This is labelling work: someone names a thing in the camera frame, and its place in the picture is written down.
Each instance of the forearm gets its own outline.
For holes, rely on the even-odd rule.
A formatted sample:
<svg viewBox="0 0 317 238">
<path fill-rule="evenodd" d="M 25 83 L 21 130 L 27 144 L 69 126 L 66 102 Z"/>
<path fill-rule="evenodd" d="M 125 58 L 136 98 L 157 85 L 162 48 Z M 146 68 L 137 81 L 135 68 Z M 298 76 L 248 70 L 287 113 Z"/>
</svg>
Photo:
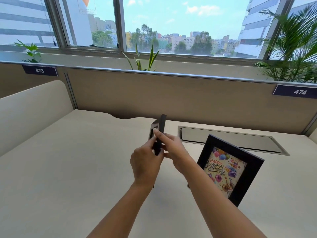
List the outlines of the forearm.
<svg viewBox="0 0 317 238">
<path fill-rule="evenodd" d="M 87 238 L 126 238 L 151 187 L 133 184 Z"/>
<path fill-rule="evenodd" d="M 194 161 L 184 165 L 183 175 L 214 238 L 265 237 L 264 234 L 225 198 Z"/>
</svg>

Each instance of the person's right hand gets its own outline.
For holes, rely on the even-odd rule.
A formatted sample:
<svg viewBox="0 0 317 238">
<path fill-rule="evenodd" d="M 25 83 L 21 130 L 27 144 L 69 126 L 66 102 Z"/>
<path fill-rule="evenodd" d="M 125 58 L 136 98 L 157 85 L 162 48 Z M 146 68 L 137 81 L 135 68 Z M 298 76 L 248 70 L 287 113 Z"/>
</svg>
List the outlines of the person's right hand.
<svg viewBox="0 0 317 238">
<path fill-rule="evenodd" d="M 163 143 L 162 148 L 167 151 L 167 153 L 164 153 L 164 157 L 172 159 L 175 168 L 180 173 L 183 174 L 188 164 L 196 163 L 185 149 L 179 137 L 163 134 L 156 128 L 153 129 L 153 133 Z"/>
</svg>

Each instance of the window glass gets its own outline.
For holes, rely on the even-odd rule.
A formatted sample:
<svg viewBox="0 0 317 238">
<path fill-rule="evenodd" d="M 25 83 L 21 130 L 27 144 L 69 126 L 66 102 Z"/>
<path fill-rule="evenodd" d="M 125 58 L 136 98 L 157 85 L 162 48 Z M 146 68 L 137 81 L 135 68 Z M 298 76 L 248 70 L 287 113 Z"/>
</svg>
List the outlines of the window glass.
<svg viewBox="0 0 317 238">
<path fill-rule="evenodd" d="M 0 44 L 58 47 L 44 0 L 0 0 Z"/>
<path fill-rule="evenodd" d="M 303 11 L 305 8 L 312 6 L 312 8 L 317 8 L 317 0 L 295 0 L 291 10 L 288 15 L 298 14 L 299 11 Z M 281 52 L 273 52 L 270 56 L 271 60 L 281 60 L 283 59 L 283 55 Z"/>
<path fill-rule="evenodd" d="M 113 0 L 59 0 L 69 45 L 117 48 Z"/>
<path fill-rule="evenodd" d="M 280 0 L 123 0 L 128 51 L 258 58 Z"/>
</svg>

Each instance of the photo frame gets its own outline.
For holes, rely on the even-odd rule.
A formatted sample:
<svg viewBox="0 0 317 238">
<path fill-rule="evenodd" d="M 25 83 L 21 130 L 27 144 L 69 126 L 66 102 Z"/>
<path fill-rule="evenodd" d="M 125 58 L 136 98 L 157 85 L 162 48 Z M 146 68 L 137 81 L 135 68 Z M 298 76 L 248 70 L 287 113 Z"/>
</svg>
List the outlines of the photo frame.
<svg viewBox="0 0 317 238">
<path fill-rule="evenodd" d="M 160 132 L 164 133 L 164 128 L 165 128 L 165 121 L 166 121 L 166 115 L 162 114 L 159 119 L 155 120 L 151 124 L 151 129 L 150 129 L 150 135 L 149 139 L 153 137 L 153 129 L 157 128 Z M 156 139 L 156 142 L 153 145 L 153 150 L 155 152 L 155 155 L 157 156 L 162 148 L 162 142 L 159 139 Z"/>
<path fill-rule="evenodd" d="M 209 135 L 197 164 L 238 207 L 263 162 L 264 159 Z"/>
</svg>

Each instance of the desk surface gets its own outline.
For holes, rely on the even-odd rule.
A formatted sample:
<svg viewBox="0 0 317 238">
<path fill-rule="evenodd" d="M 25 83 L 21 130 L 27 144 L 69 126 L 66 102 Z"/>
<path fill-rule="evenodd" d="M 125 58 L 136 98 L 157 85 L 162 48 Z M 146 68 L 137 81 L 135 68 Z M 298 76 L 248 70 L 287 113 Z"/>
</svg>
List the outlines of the desk surface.
<svg viewBox="0 0 317 238">
<path fill-rule="evenodd" d="M 1 236 L 87 236 L 132 184 L 130 155 L 152 122 L 74 110 L 2 156 Z M 268 237 L 315 237 L 316 144 L 300 135 L 176 121 L 166 121 L 165 131 L 177 135 L 178 125 L 273 136 L 290 156 L 252 152 L 265 162 L 239 209 Z M 197 160 L 203 145 L 184 145 Z M 165 159 L 129 237 L 210 237 L 186 185 Z"/>
</svg>

